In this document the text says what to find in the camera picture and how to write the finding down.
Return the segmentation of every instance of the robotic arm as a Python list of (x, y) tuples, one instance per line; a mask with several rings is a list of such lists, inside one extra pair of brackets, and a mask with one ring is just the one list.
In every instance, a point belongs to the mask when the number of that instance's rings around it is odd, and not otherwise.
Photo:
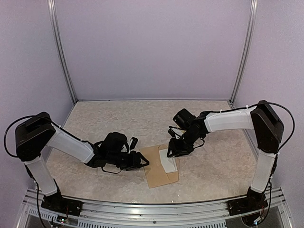
[(284, 125), (267, 101), (256, 107), (222, 112), (207, 111), (195, 117), (186, 109), (179, 111), (174, 122), (185, 133), (176, 137), (171, 128), (168, 157), (178, 157), (194, 151), (194, 142), (204, 139), (210, 132), (230, 129), (252, 129), (255, 131), (259, 157), (256, 171), (245, 198), (228, 202), (230, 215), (236, 215), (267, 207), (264, 192), (276, 169), (277, 153), (282, 140)]
[(126, 171), (149, 165), (149, 161), (140, 152), (132, 151), (138, 142), (136, 138), (128, 142), (124, 134), (113, 132), (104, 141), (91, 144), (55, 126), (45, 112), (17, 126), (15, 137), (17, 157), (25, 164), (28, 174), (39, 184), (45, 195), (41, 206), (64, 214), (79, 216), (82, 202), (62, 197), (41, 157), (44, 147), (55, 148), (87, 166), (101, 167), (103, 171), (107, 163)]

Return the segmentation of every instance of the white card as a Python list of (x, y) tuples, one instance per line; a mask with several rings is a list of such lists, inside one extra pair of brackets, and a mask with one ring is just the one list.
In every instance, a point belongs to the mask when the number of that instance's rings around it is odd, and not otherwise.
[(162, 164), (163, 168), (165, 169), (165, 172), (166, 173), (176, 172), (177, 166), (176, 166), (175, 158), (167, 157), (168, 149), (164, 149), (159, 152), (160, 152), (161, 164)]

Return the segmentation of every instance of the white arm segment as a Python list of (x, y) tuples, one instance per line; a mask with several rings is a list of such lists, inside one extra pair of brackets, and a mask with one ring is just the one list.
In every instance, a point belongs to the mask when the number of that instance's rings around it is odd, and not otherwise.
[(48, 141), (47, 146), (77, 158), (83, 163), (88, 163), (91, 160), (94, 156), (94, 151), (89, 143), (81, 142), (59, 128), (53, 127), (56, 132)]
[(250, 112), (255, 107), (226, 113), (209, 113), (205, 125), (209, 132), (231, 129), (254, 129)]
[(32, 173), (44, 195), (50, 196), (57, 192), (55, 181), (49, 173), (47, 165), (42, 156), (37, 157), (30, 162), (25, 161), (24, 164)]
[(256, 164), (256, 172), (250, 186), (253, 191), (262, 193), (265, 190), (268, 184), (272, 167), (275, 163), (275, 159), (276, 154), (265, 153), (259, 150)]

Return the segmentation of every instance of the cardboard envelope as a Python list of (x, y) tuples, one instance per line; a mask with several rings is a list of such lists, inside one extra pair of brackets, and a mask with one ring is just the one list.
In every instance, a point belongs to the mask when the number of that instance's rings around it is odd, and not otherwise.
[(157, 145), (140, 149), (143, 156), (149, 160), (150, 165), (144, 167), (149, 188), (172, 184), (179, 180), (179, 172), (166, 173), (162, 166), (159, 151), (168, 148), (166, 145)]

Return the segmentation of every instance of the marble-patterned table surface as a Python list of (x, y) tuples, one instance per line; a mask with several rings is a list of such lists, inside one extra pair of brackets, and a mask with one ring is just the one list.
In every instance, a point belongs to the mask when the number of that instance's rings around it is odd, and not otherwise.
[[(225, 101), (92, 101), (78, 102), (65, 129), (91, 142), (109, 132), (137, 137), (136, 149), (167, 144), (168, 126), (182, 108), (201, 111), (229, 109)], [(179, 157), (179, 181), (148, 188), (143, 168), (114, 175), (90, 168), (53, 150), (47, 166), (62, 194), (79, 198), (128, 203), (171, 203), (215, 200), (246, 194), (256, 161), (241, 130), (210, 133), (202, 148)], [(117, 168), (106, 165), (107, 170)]]

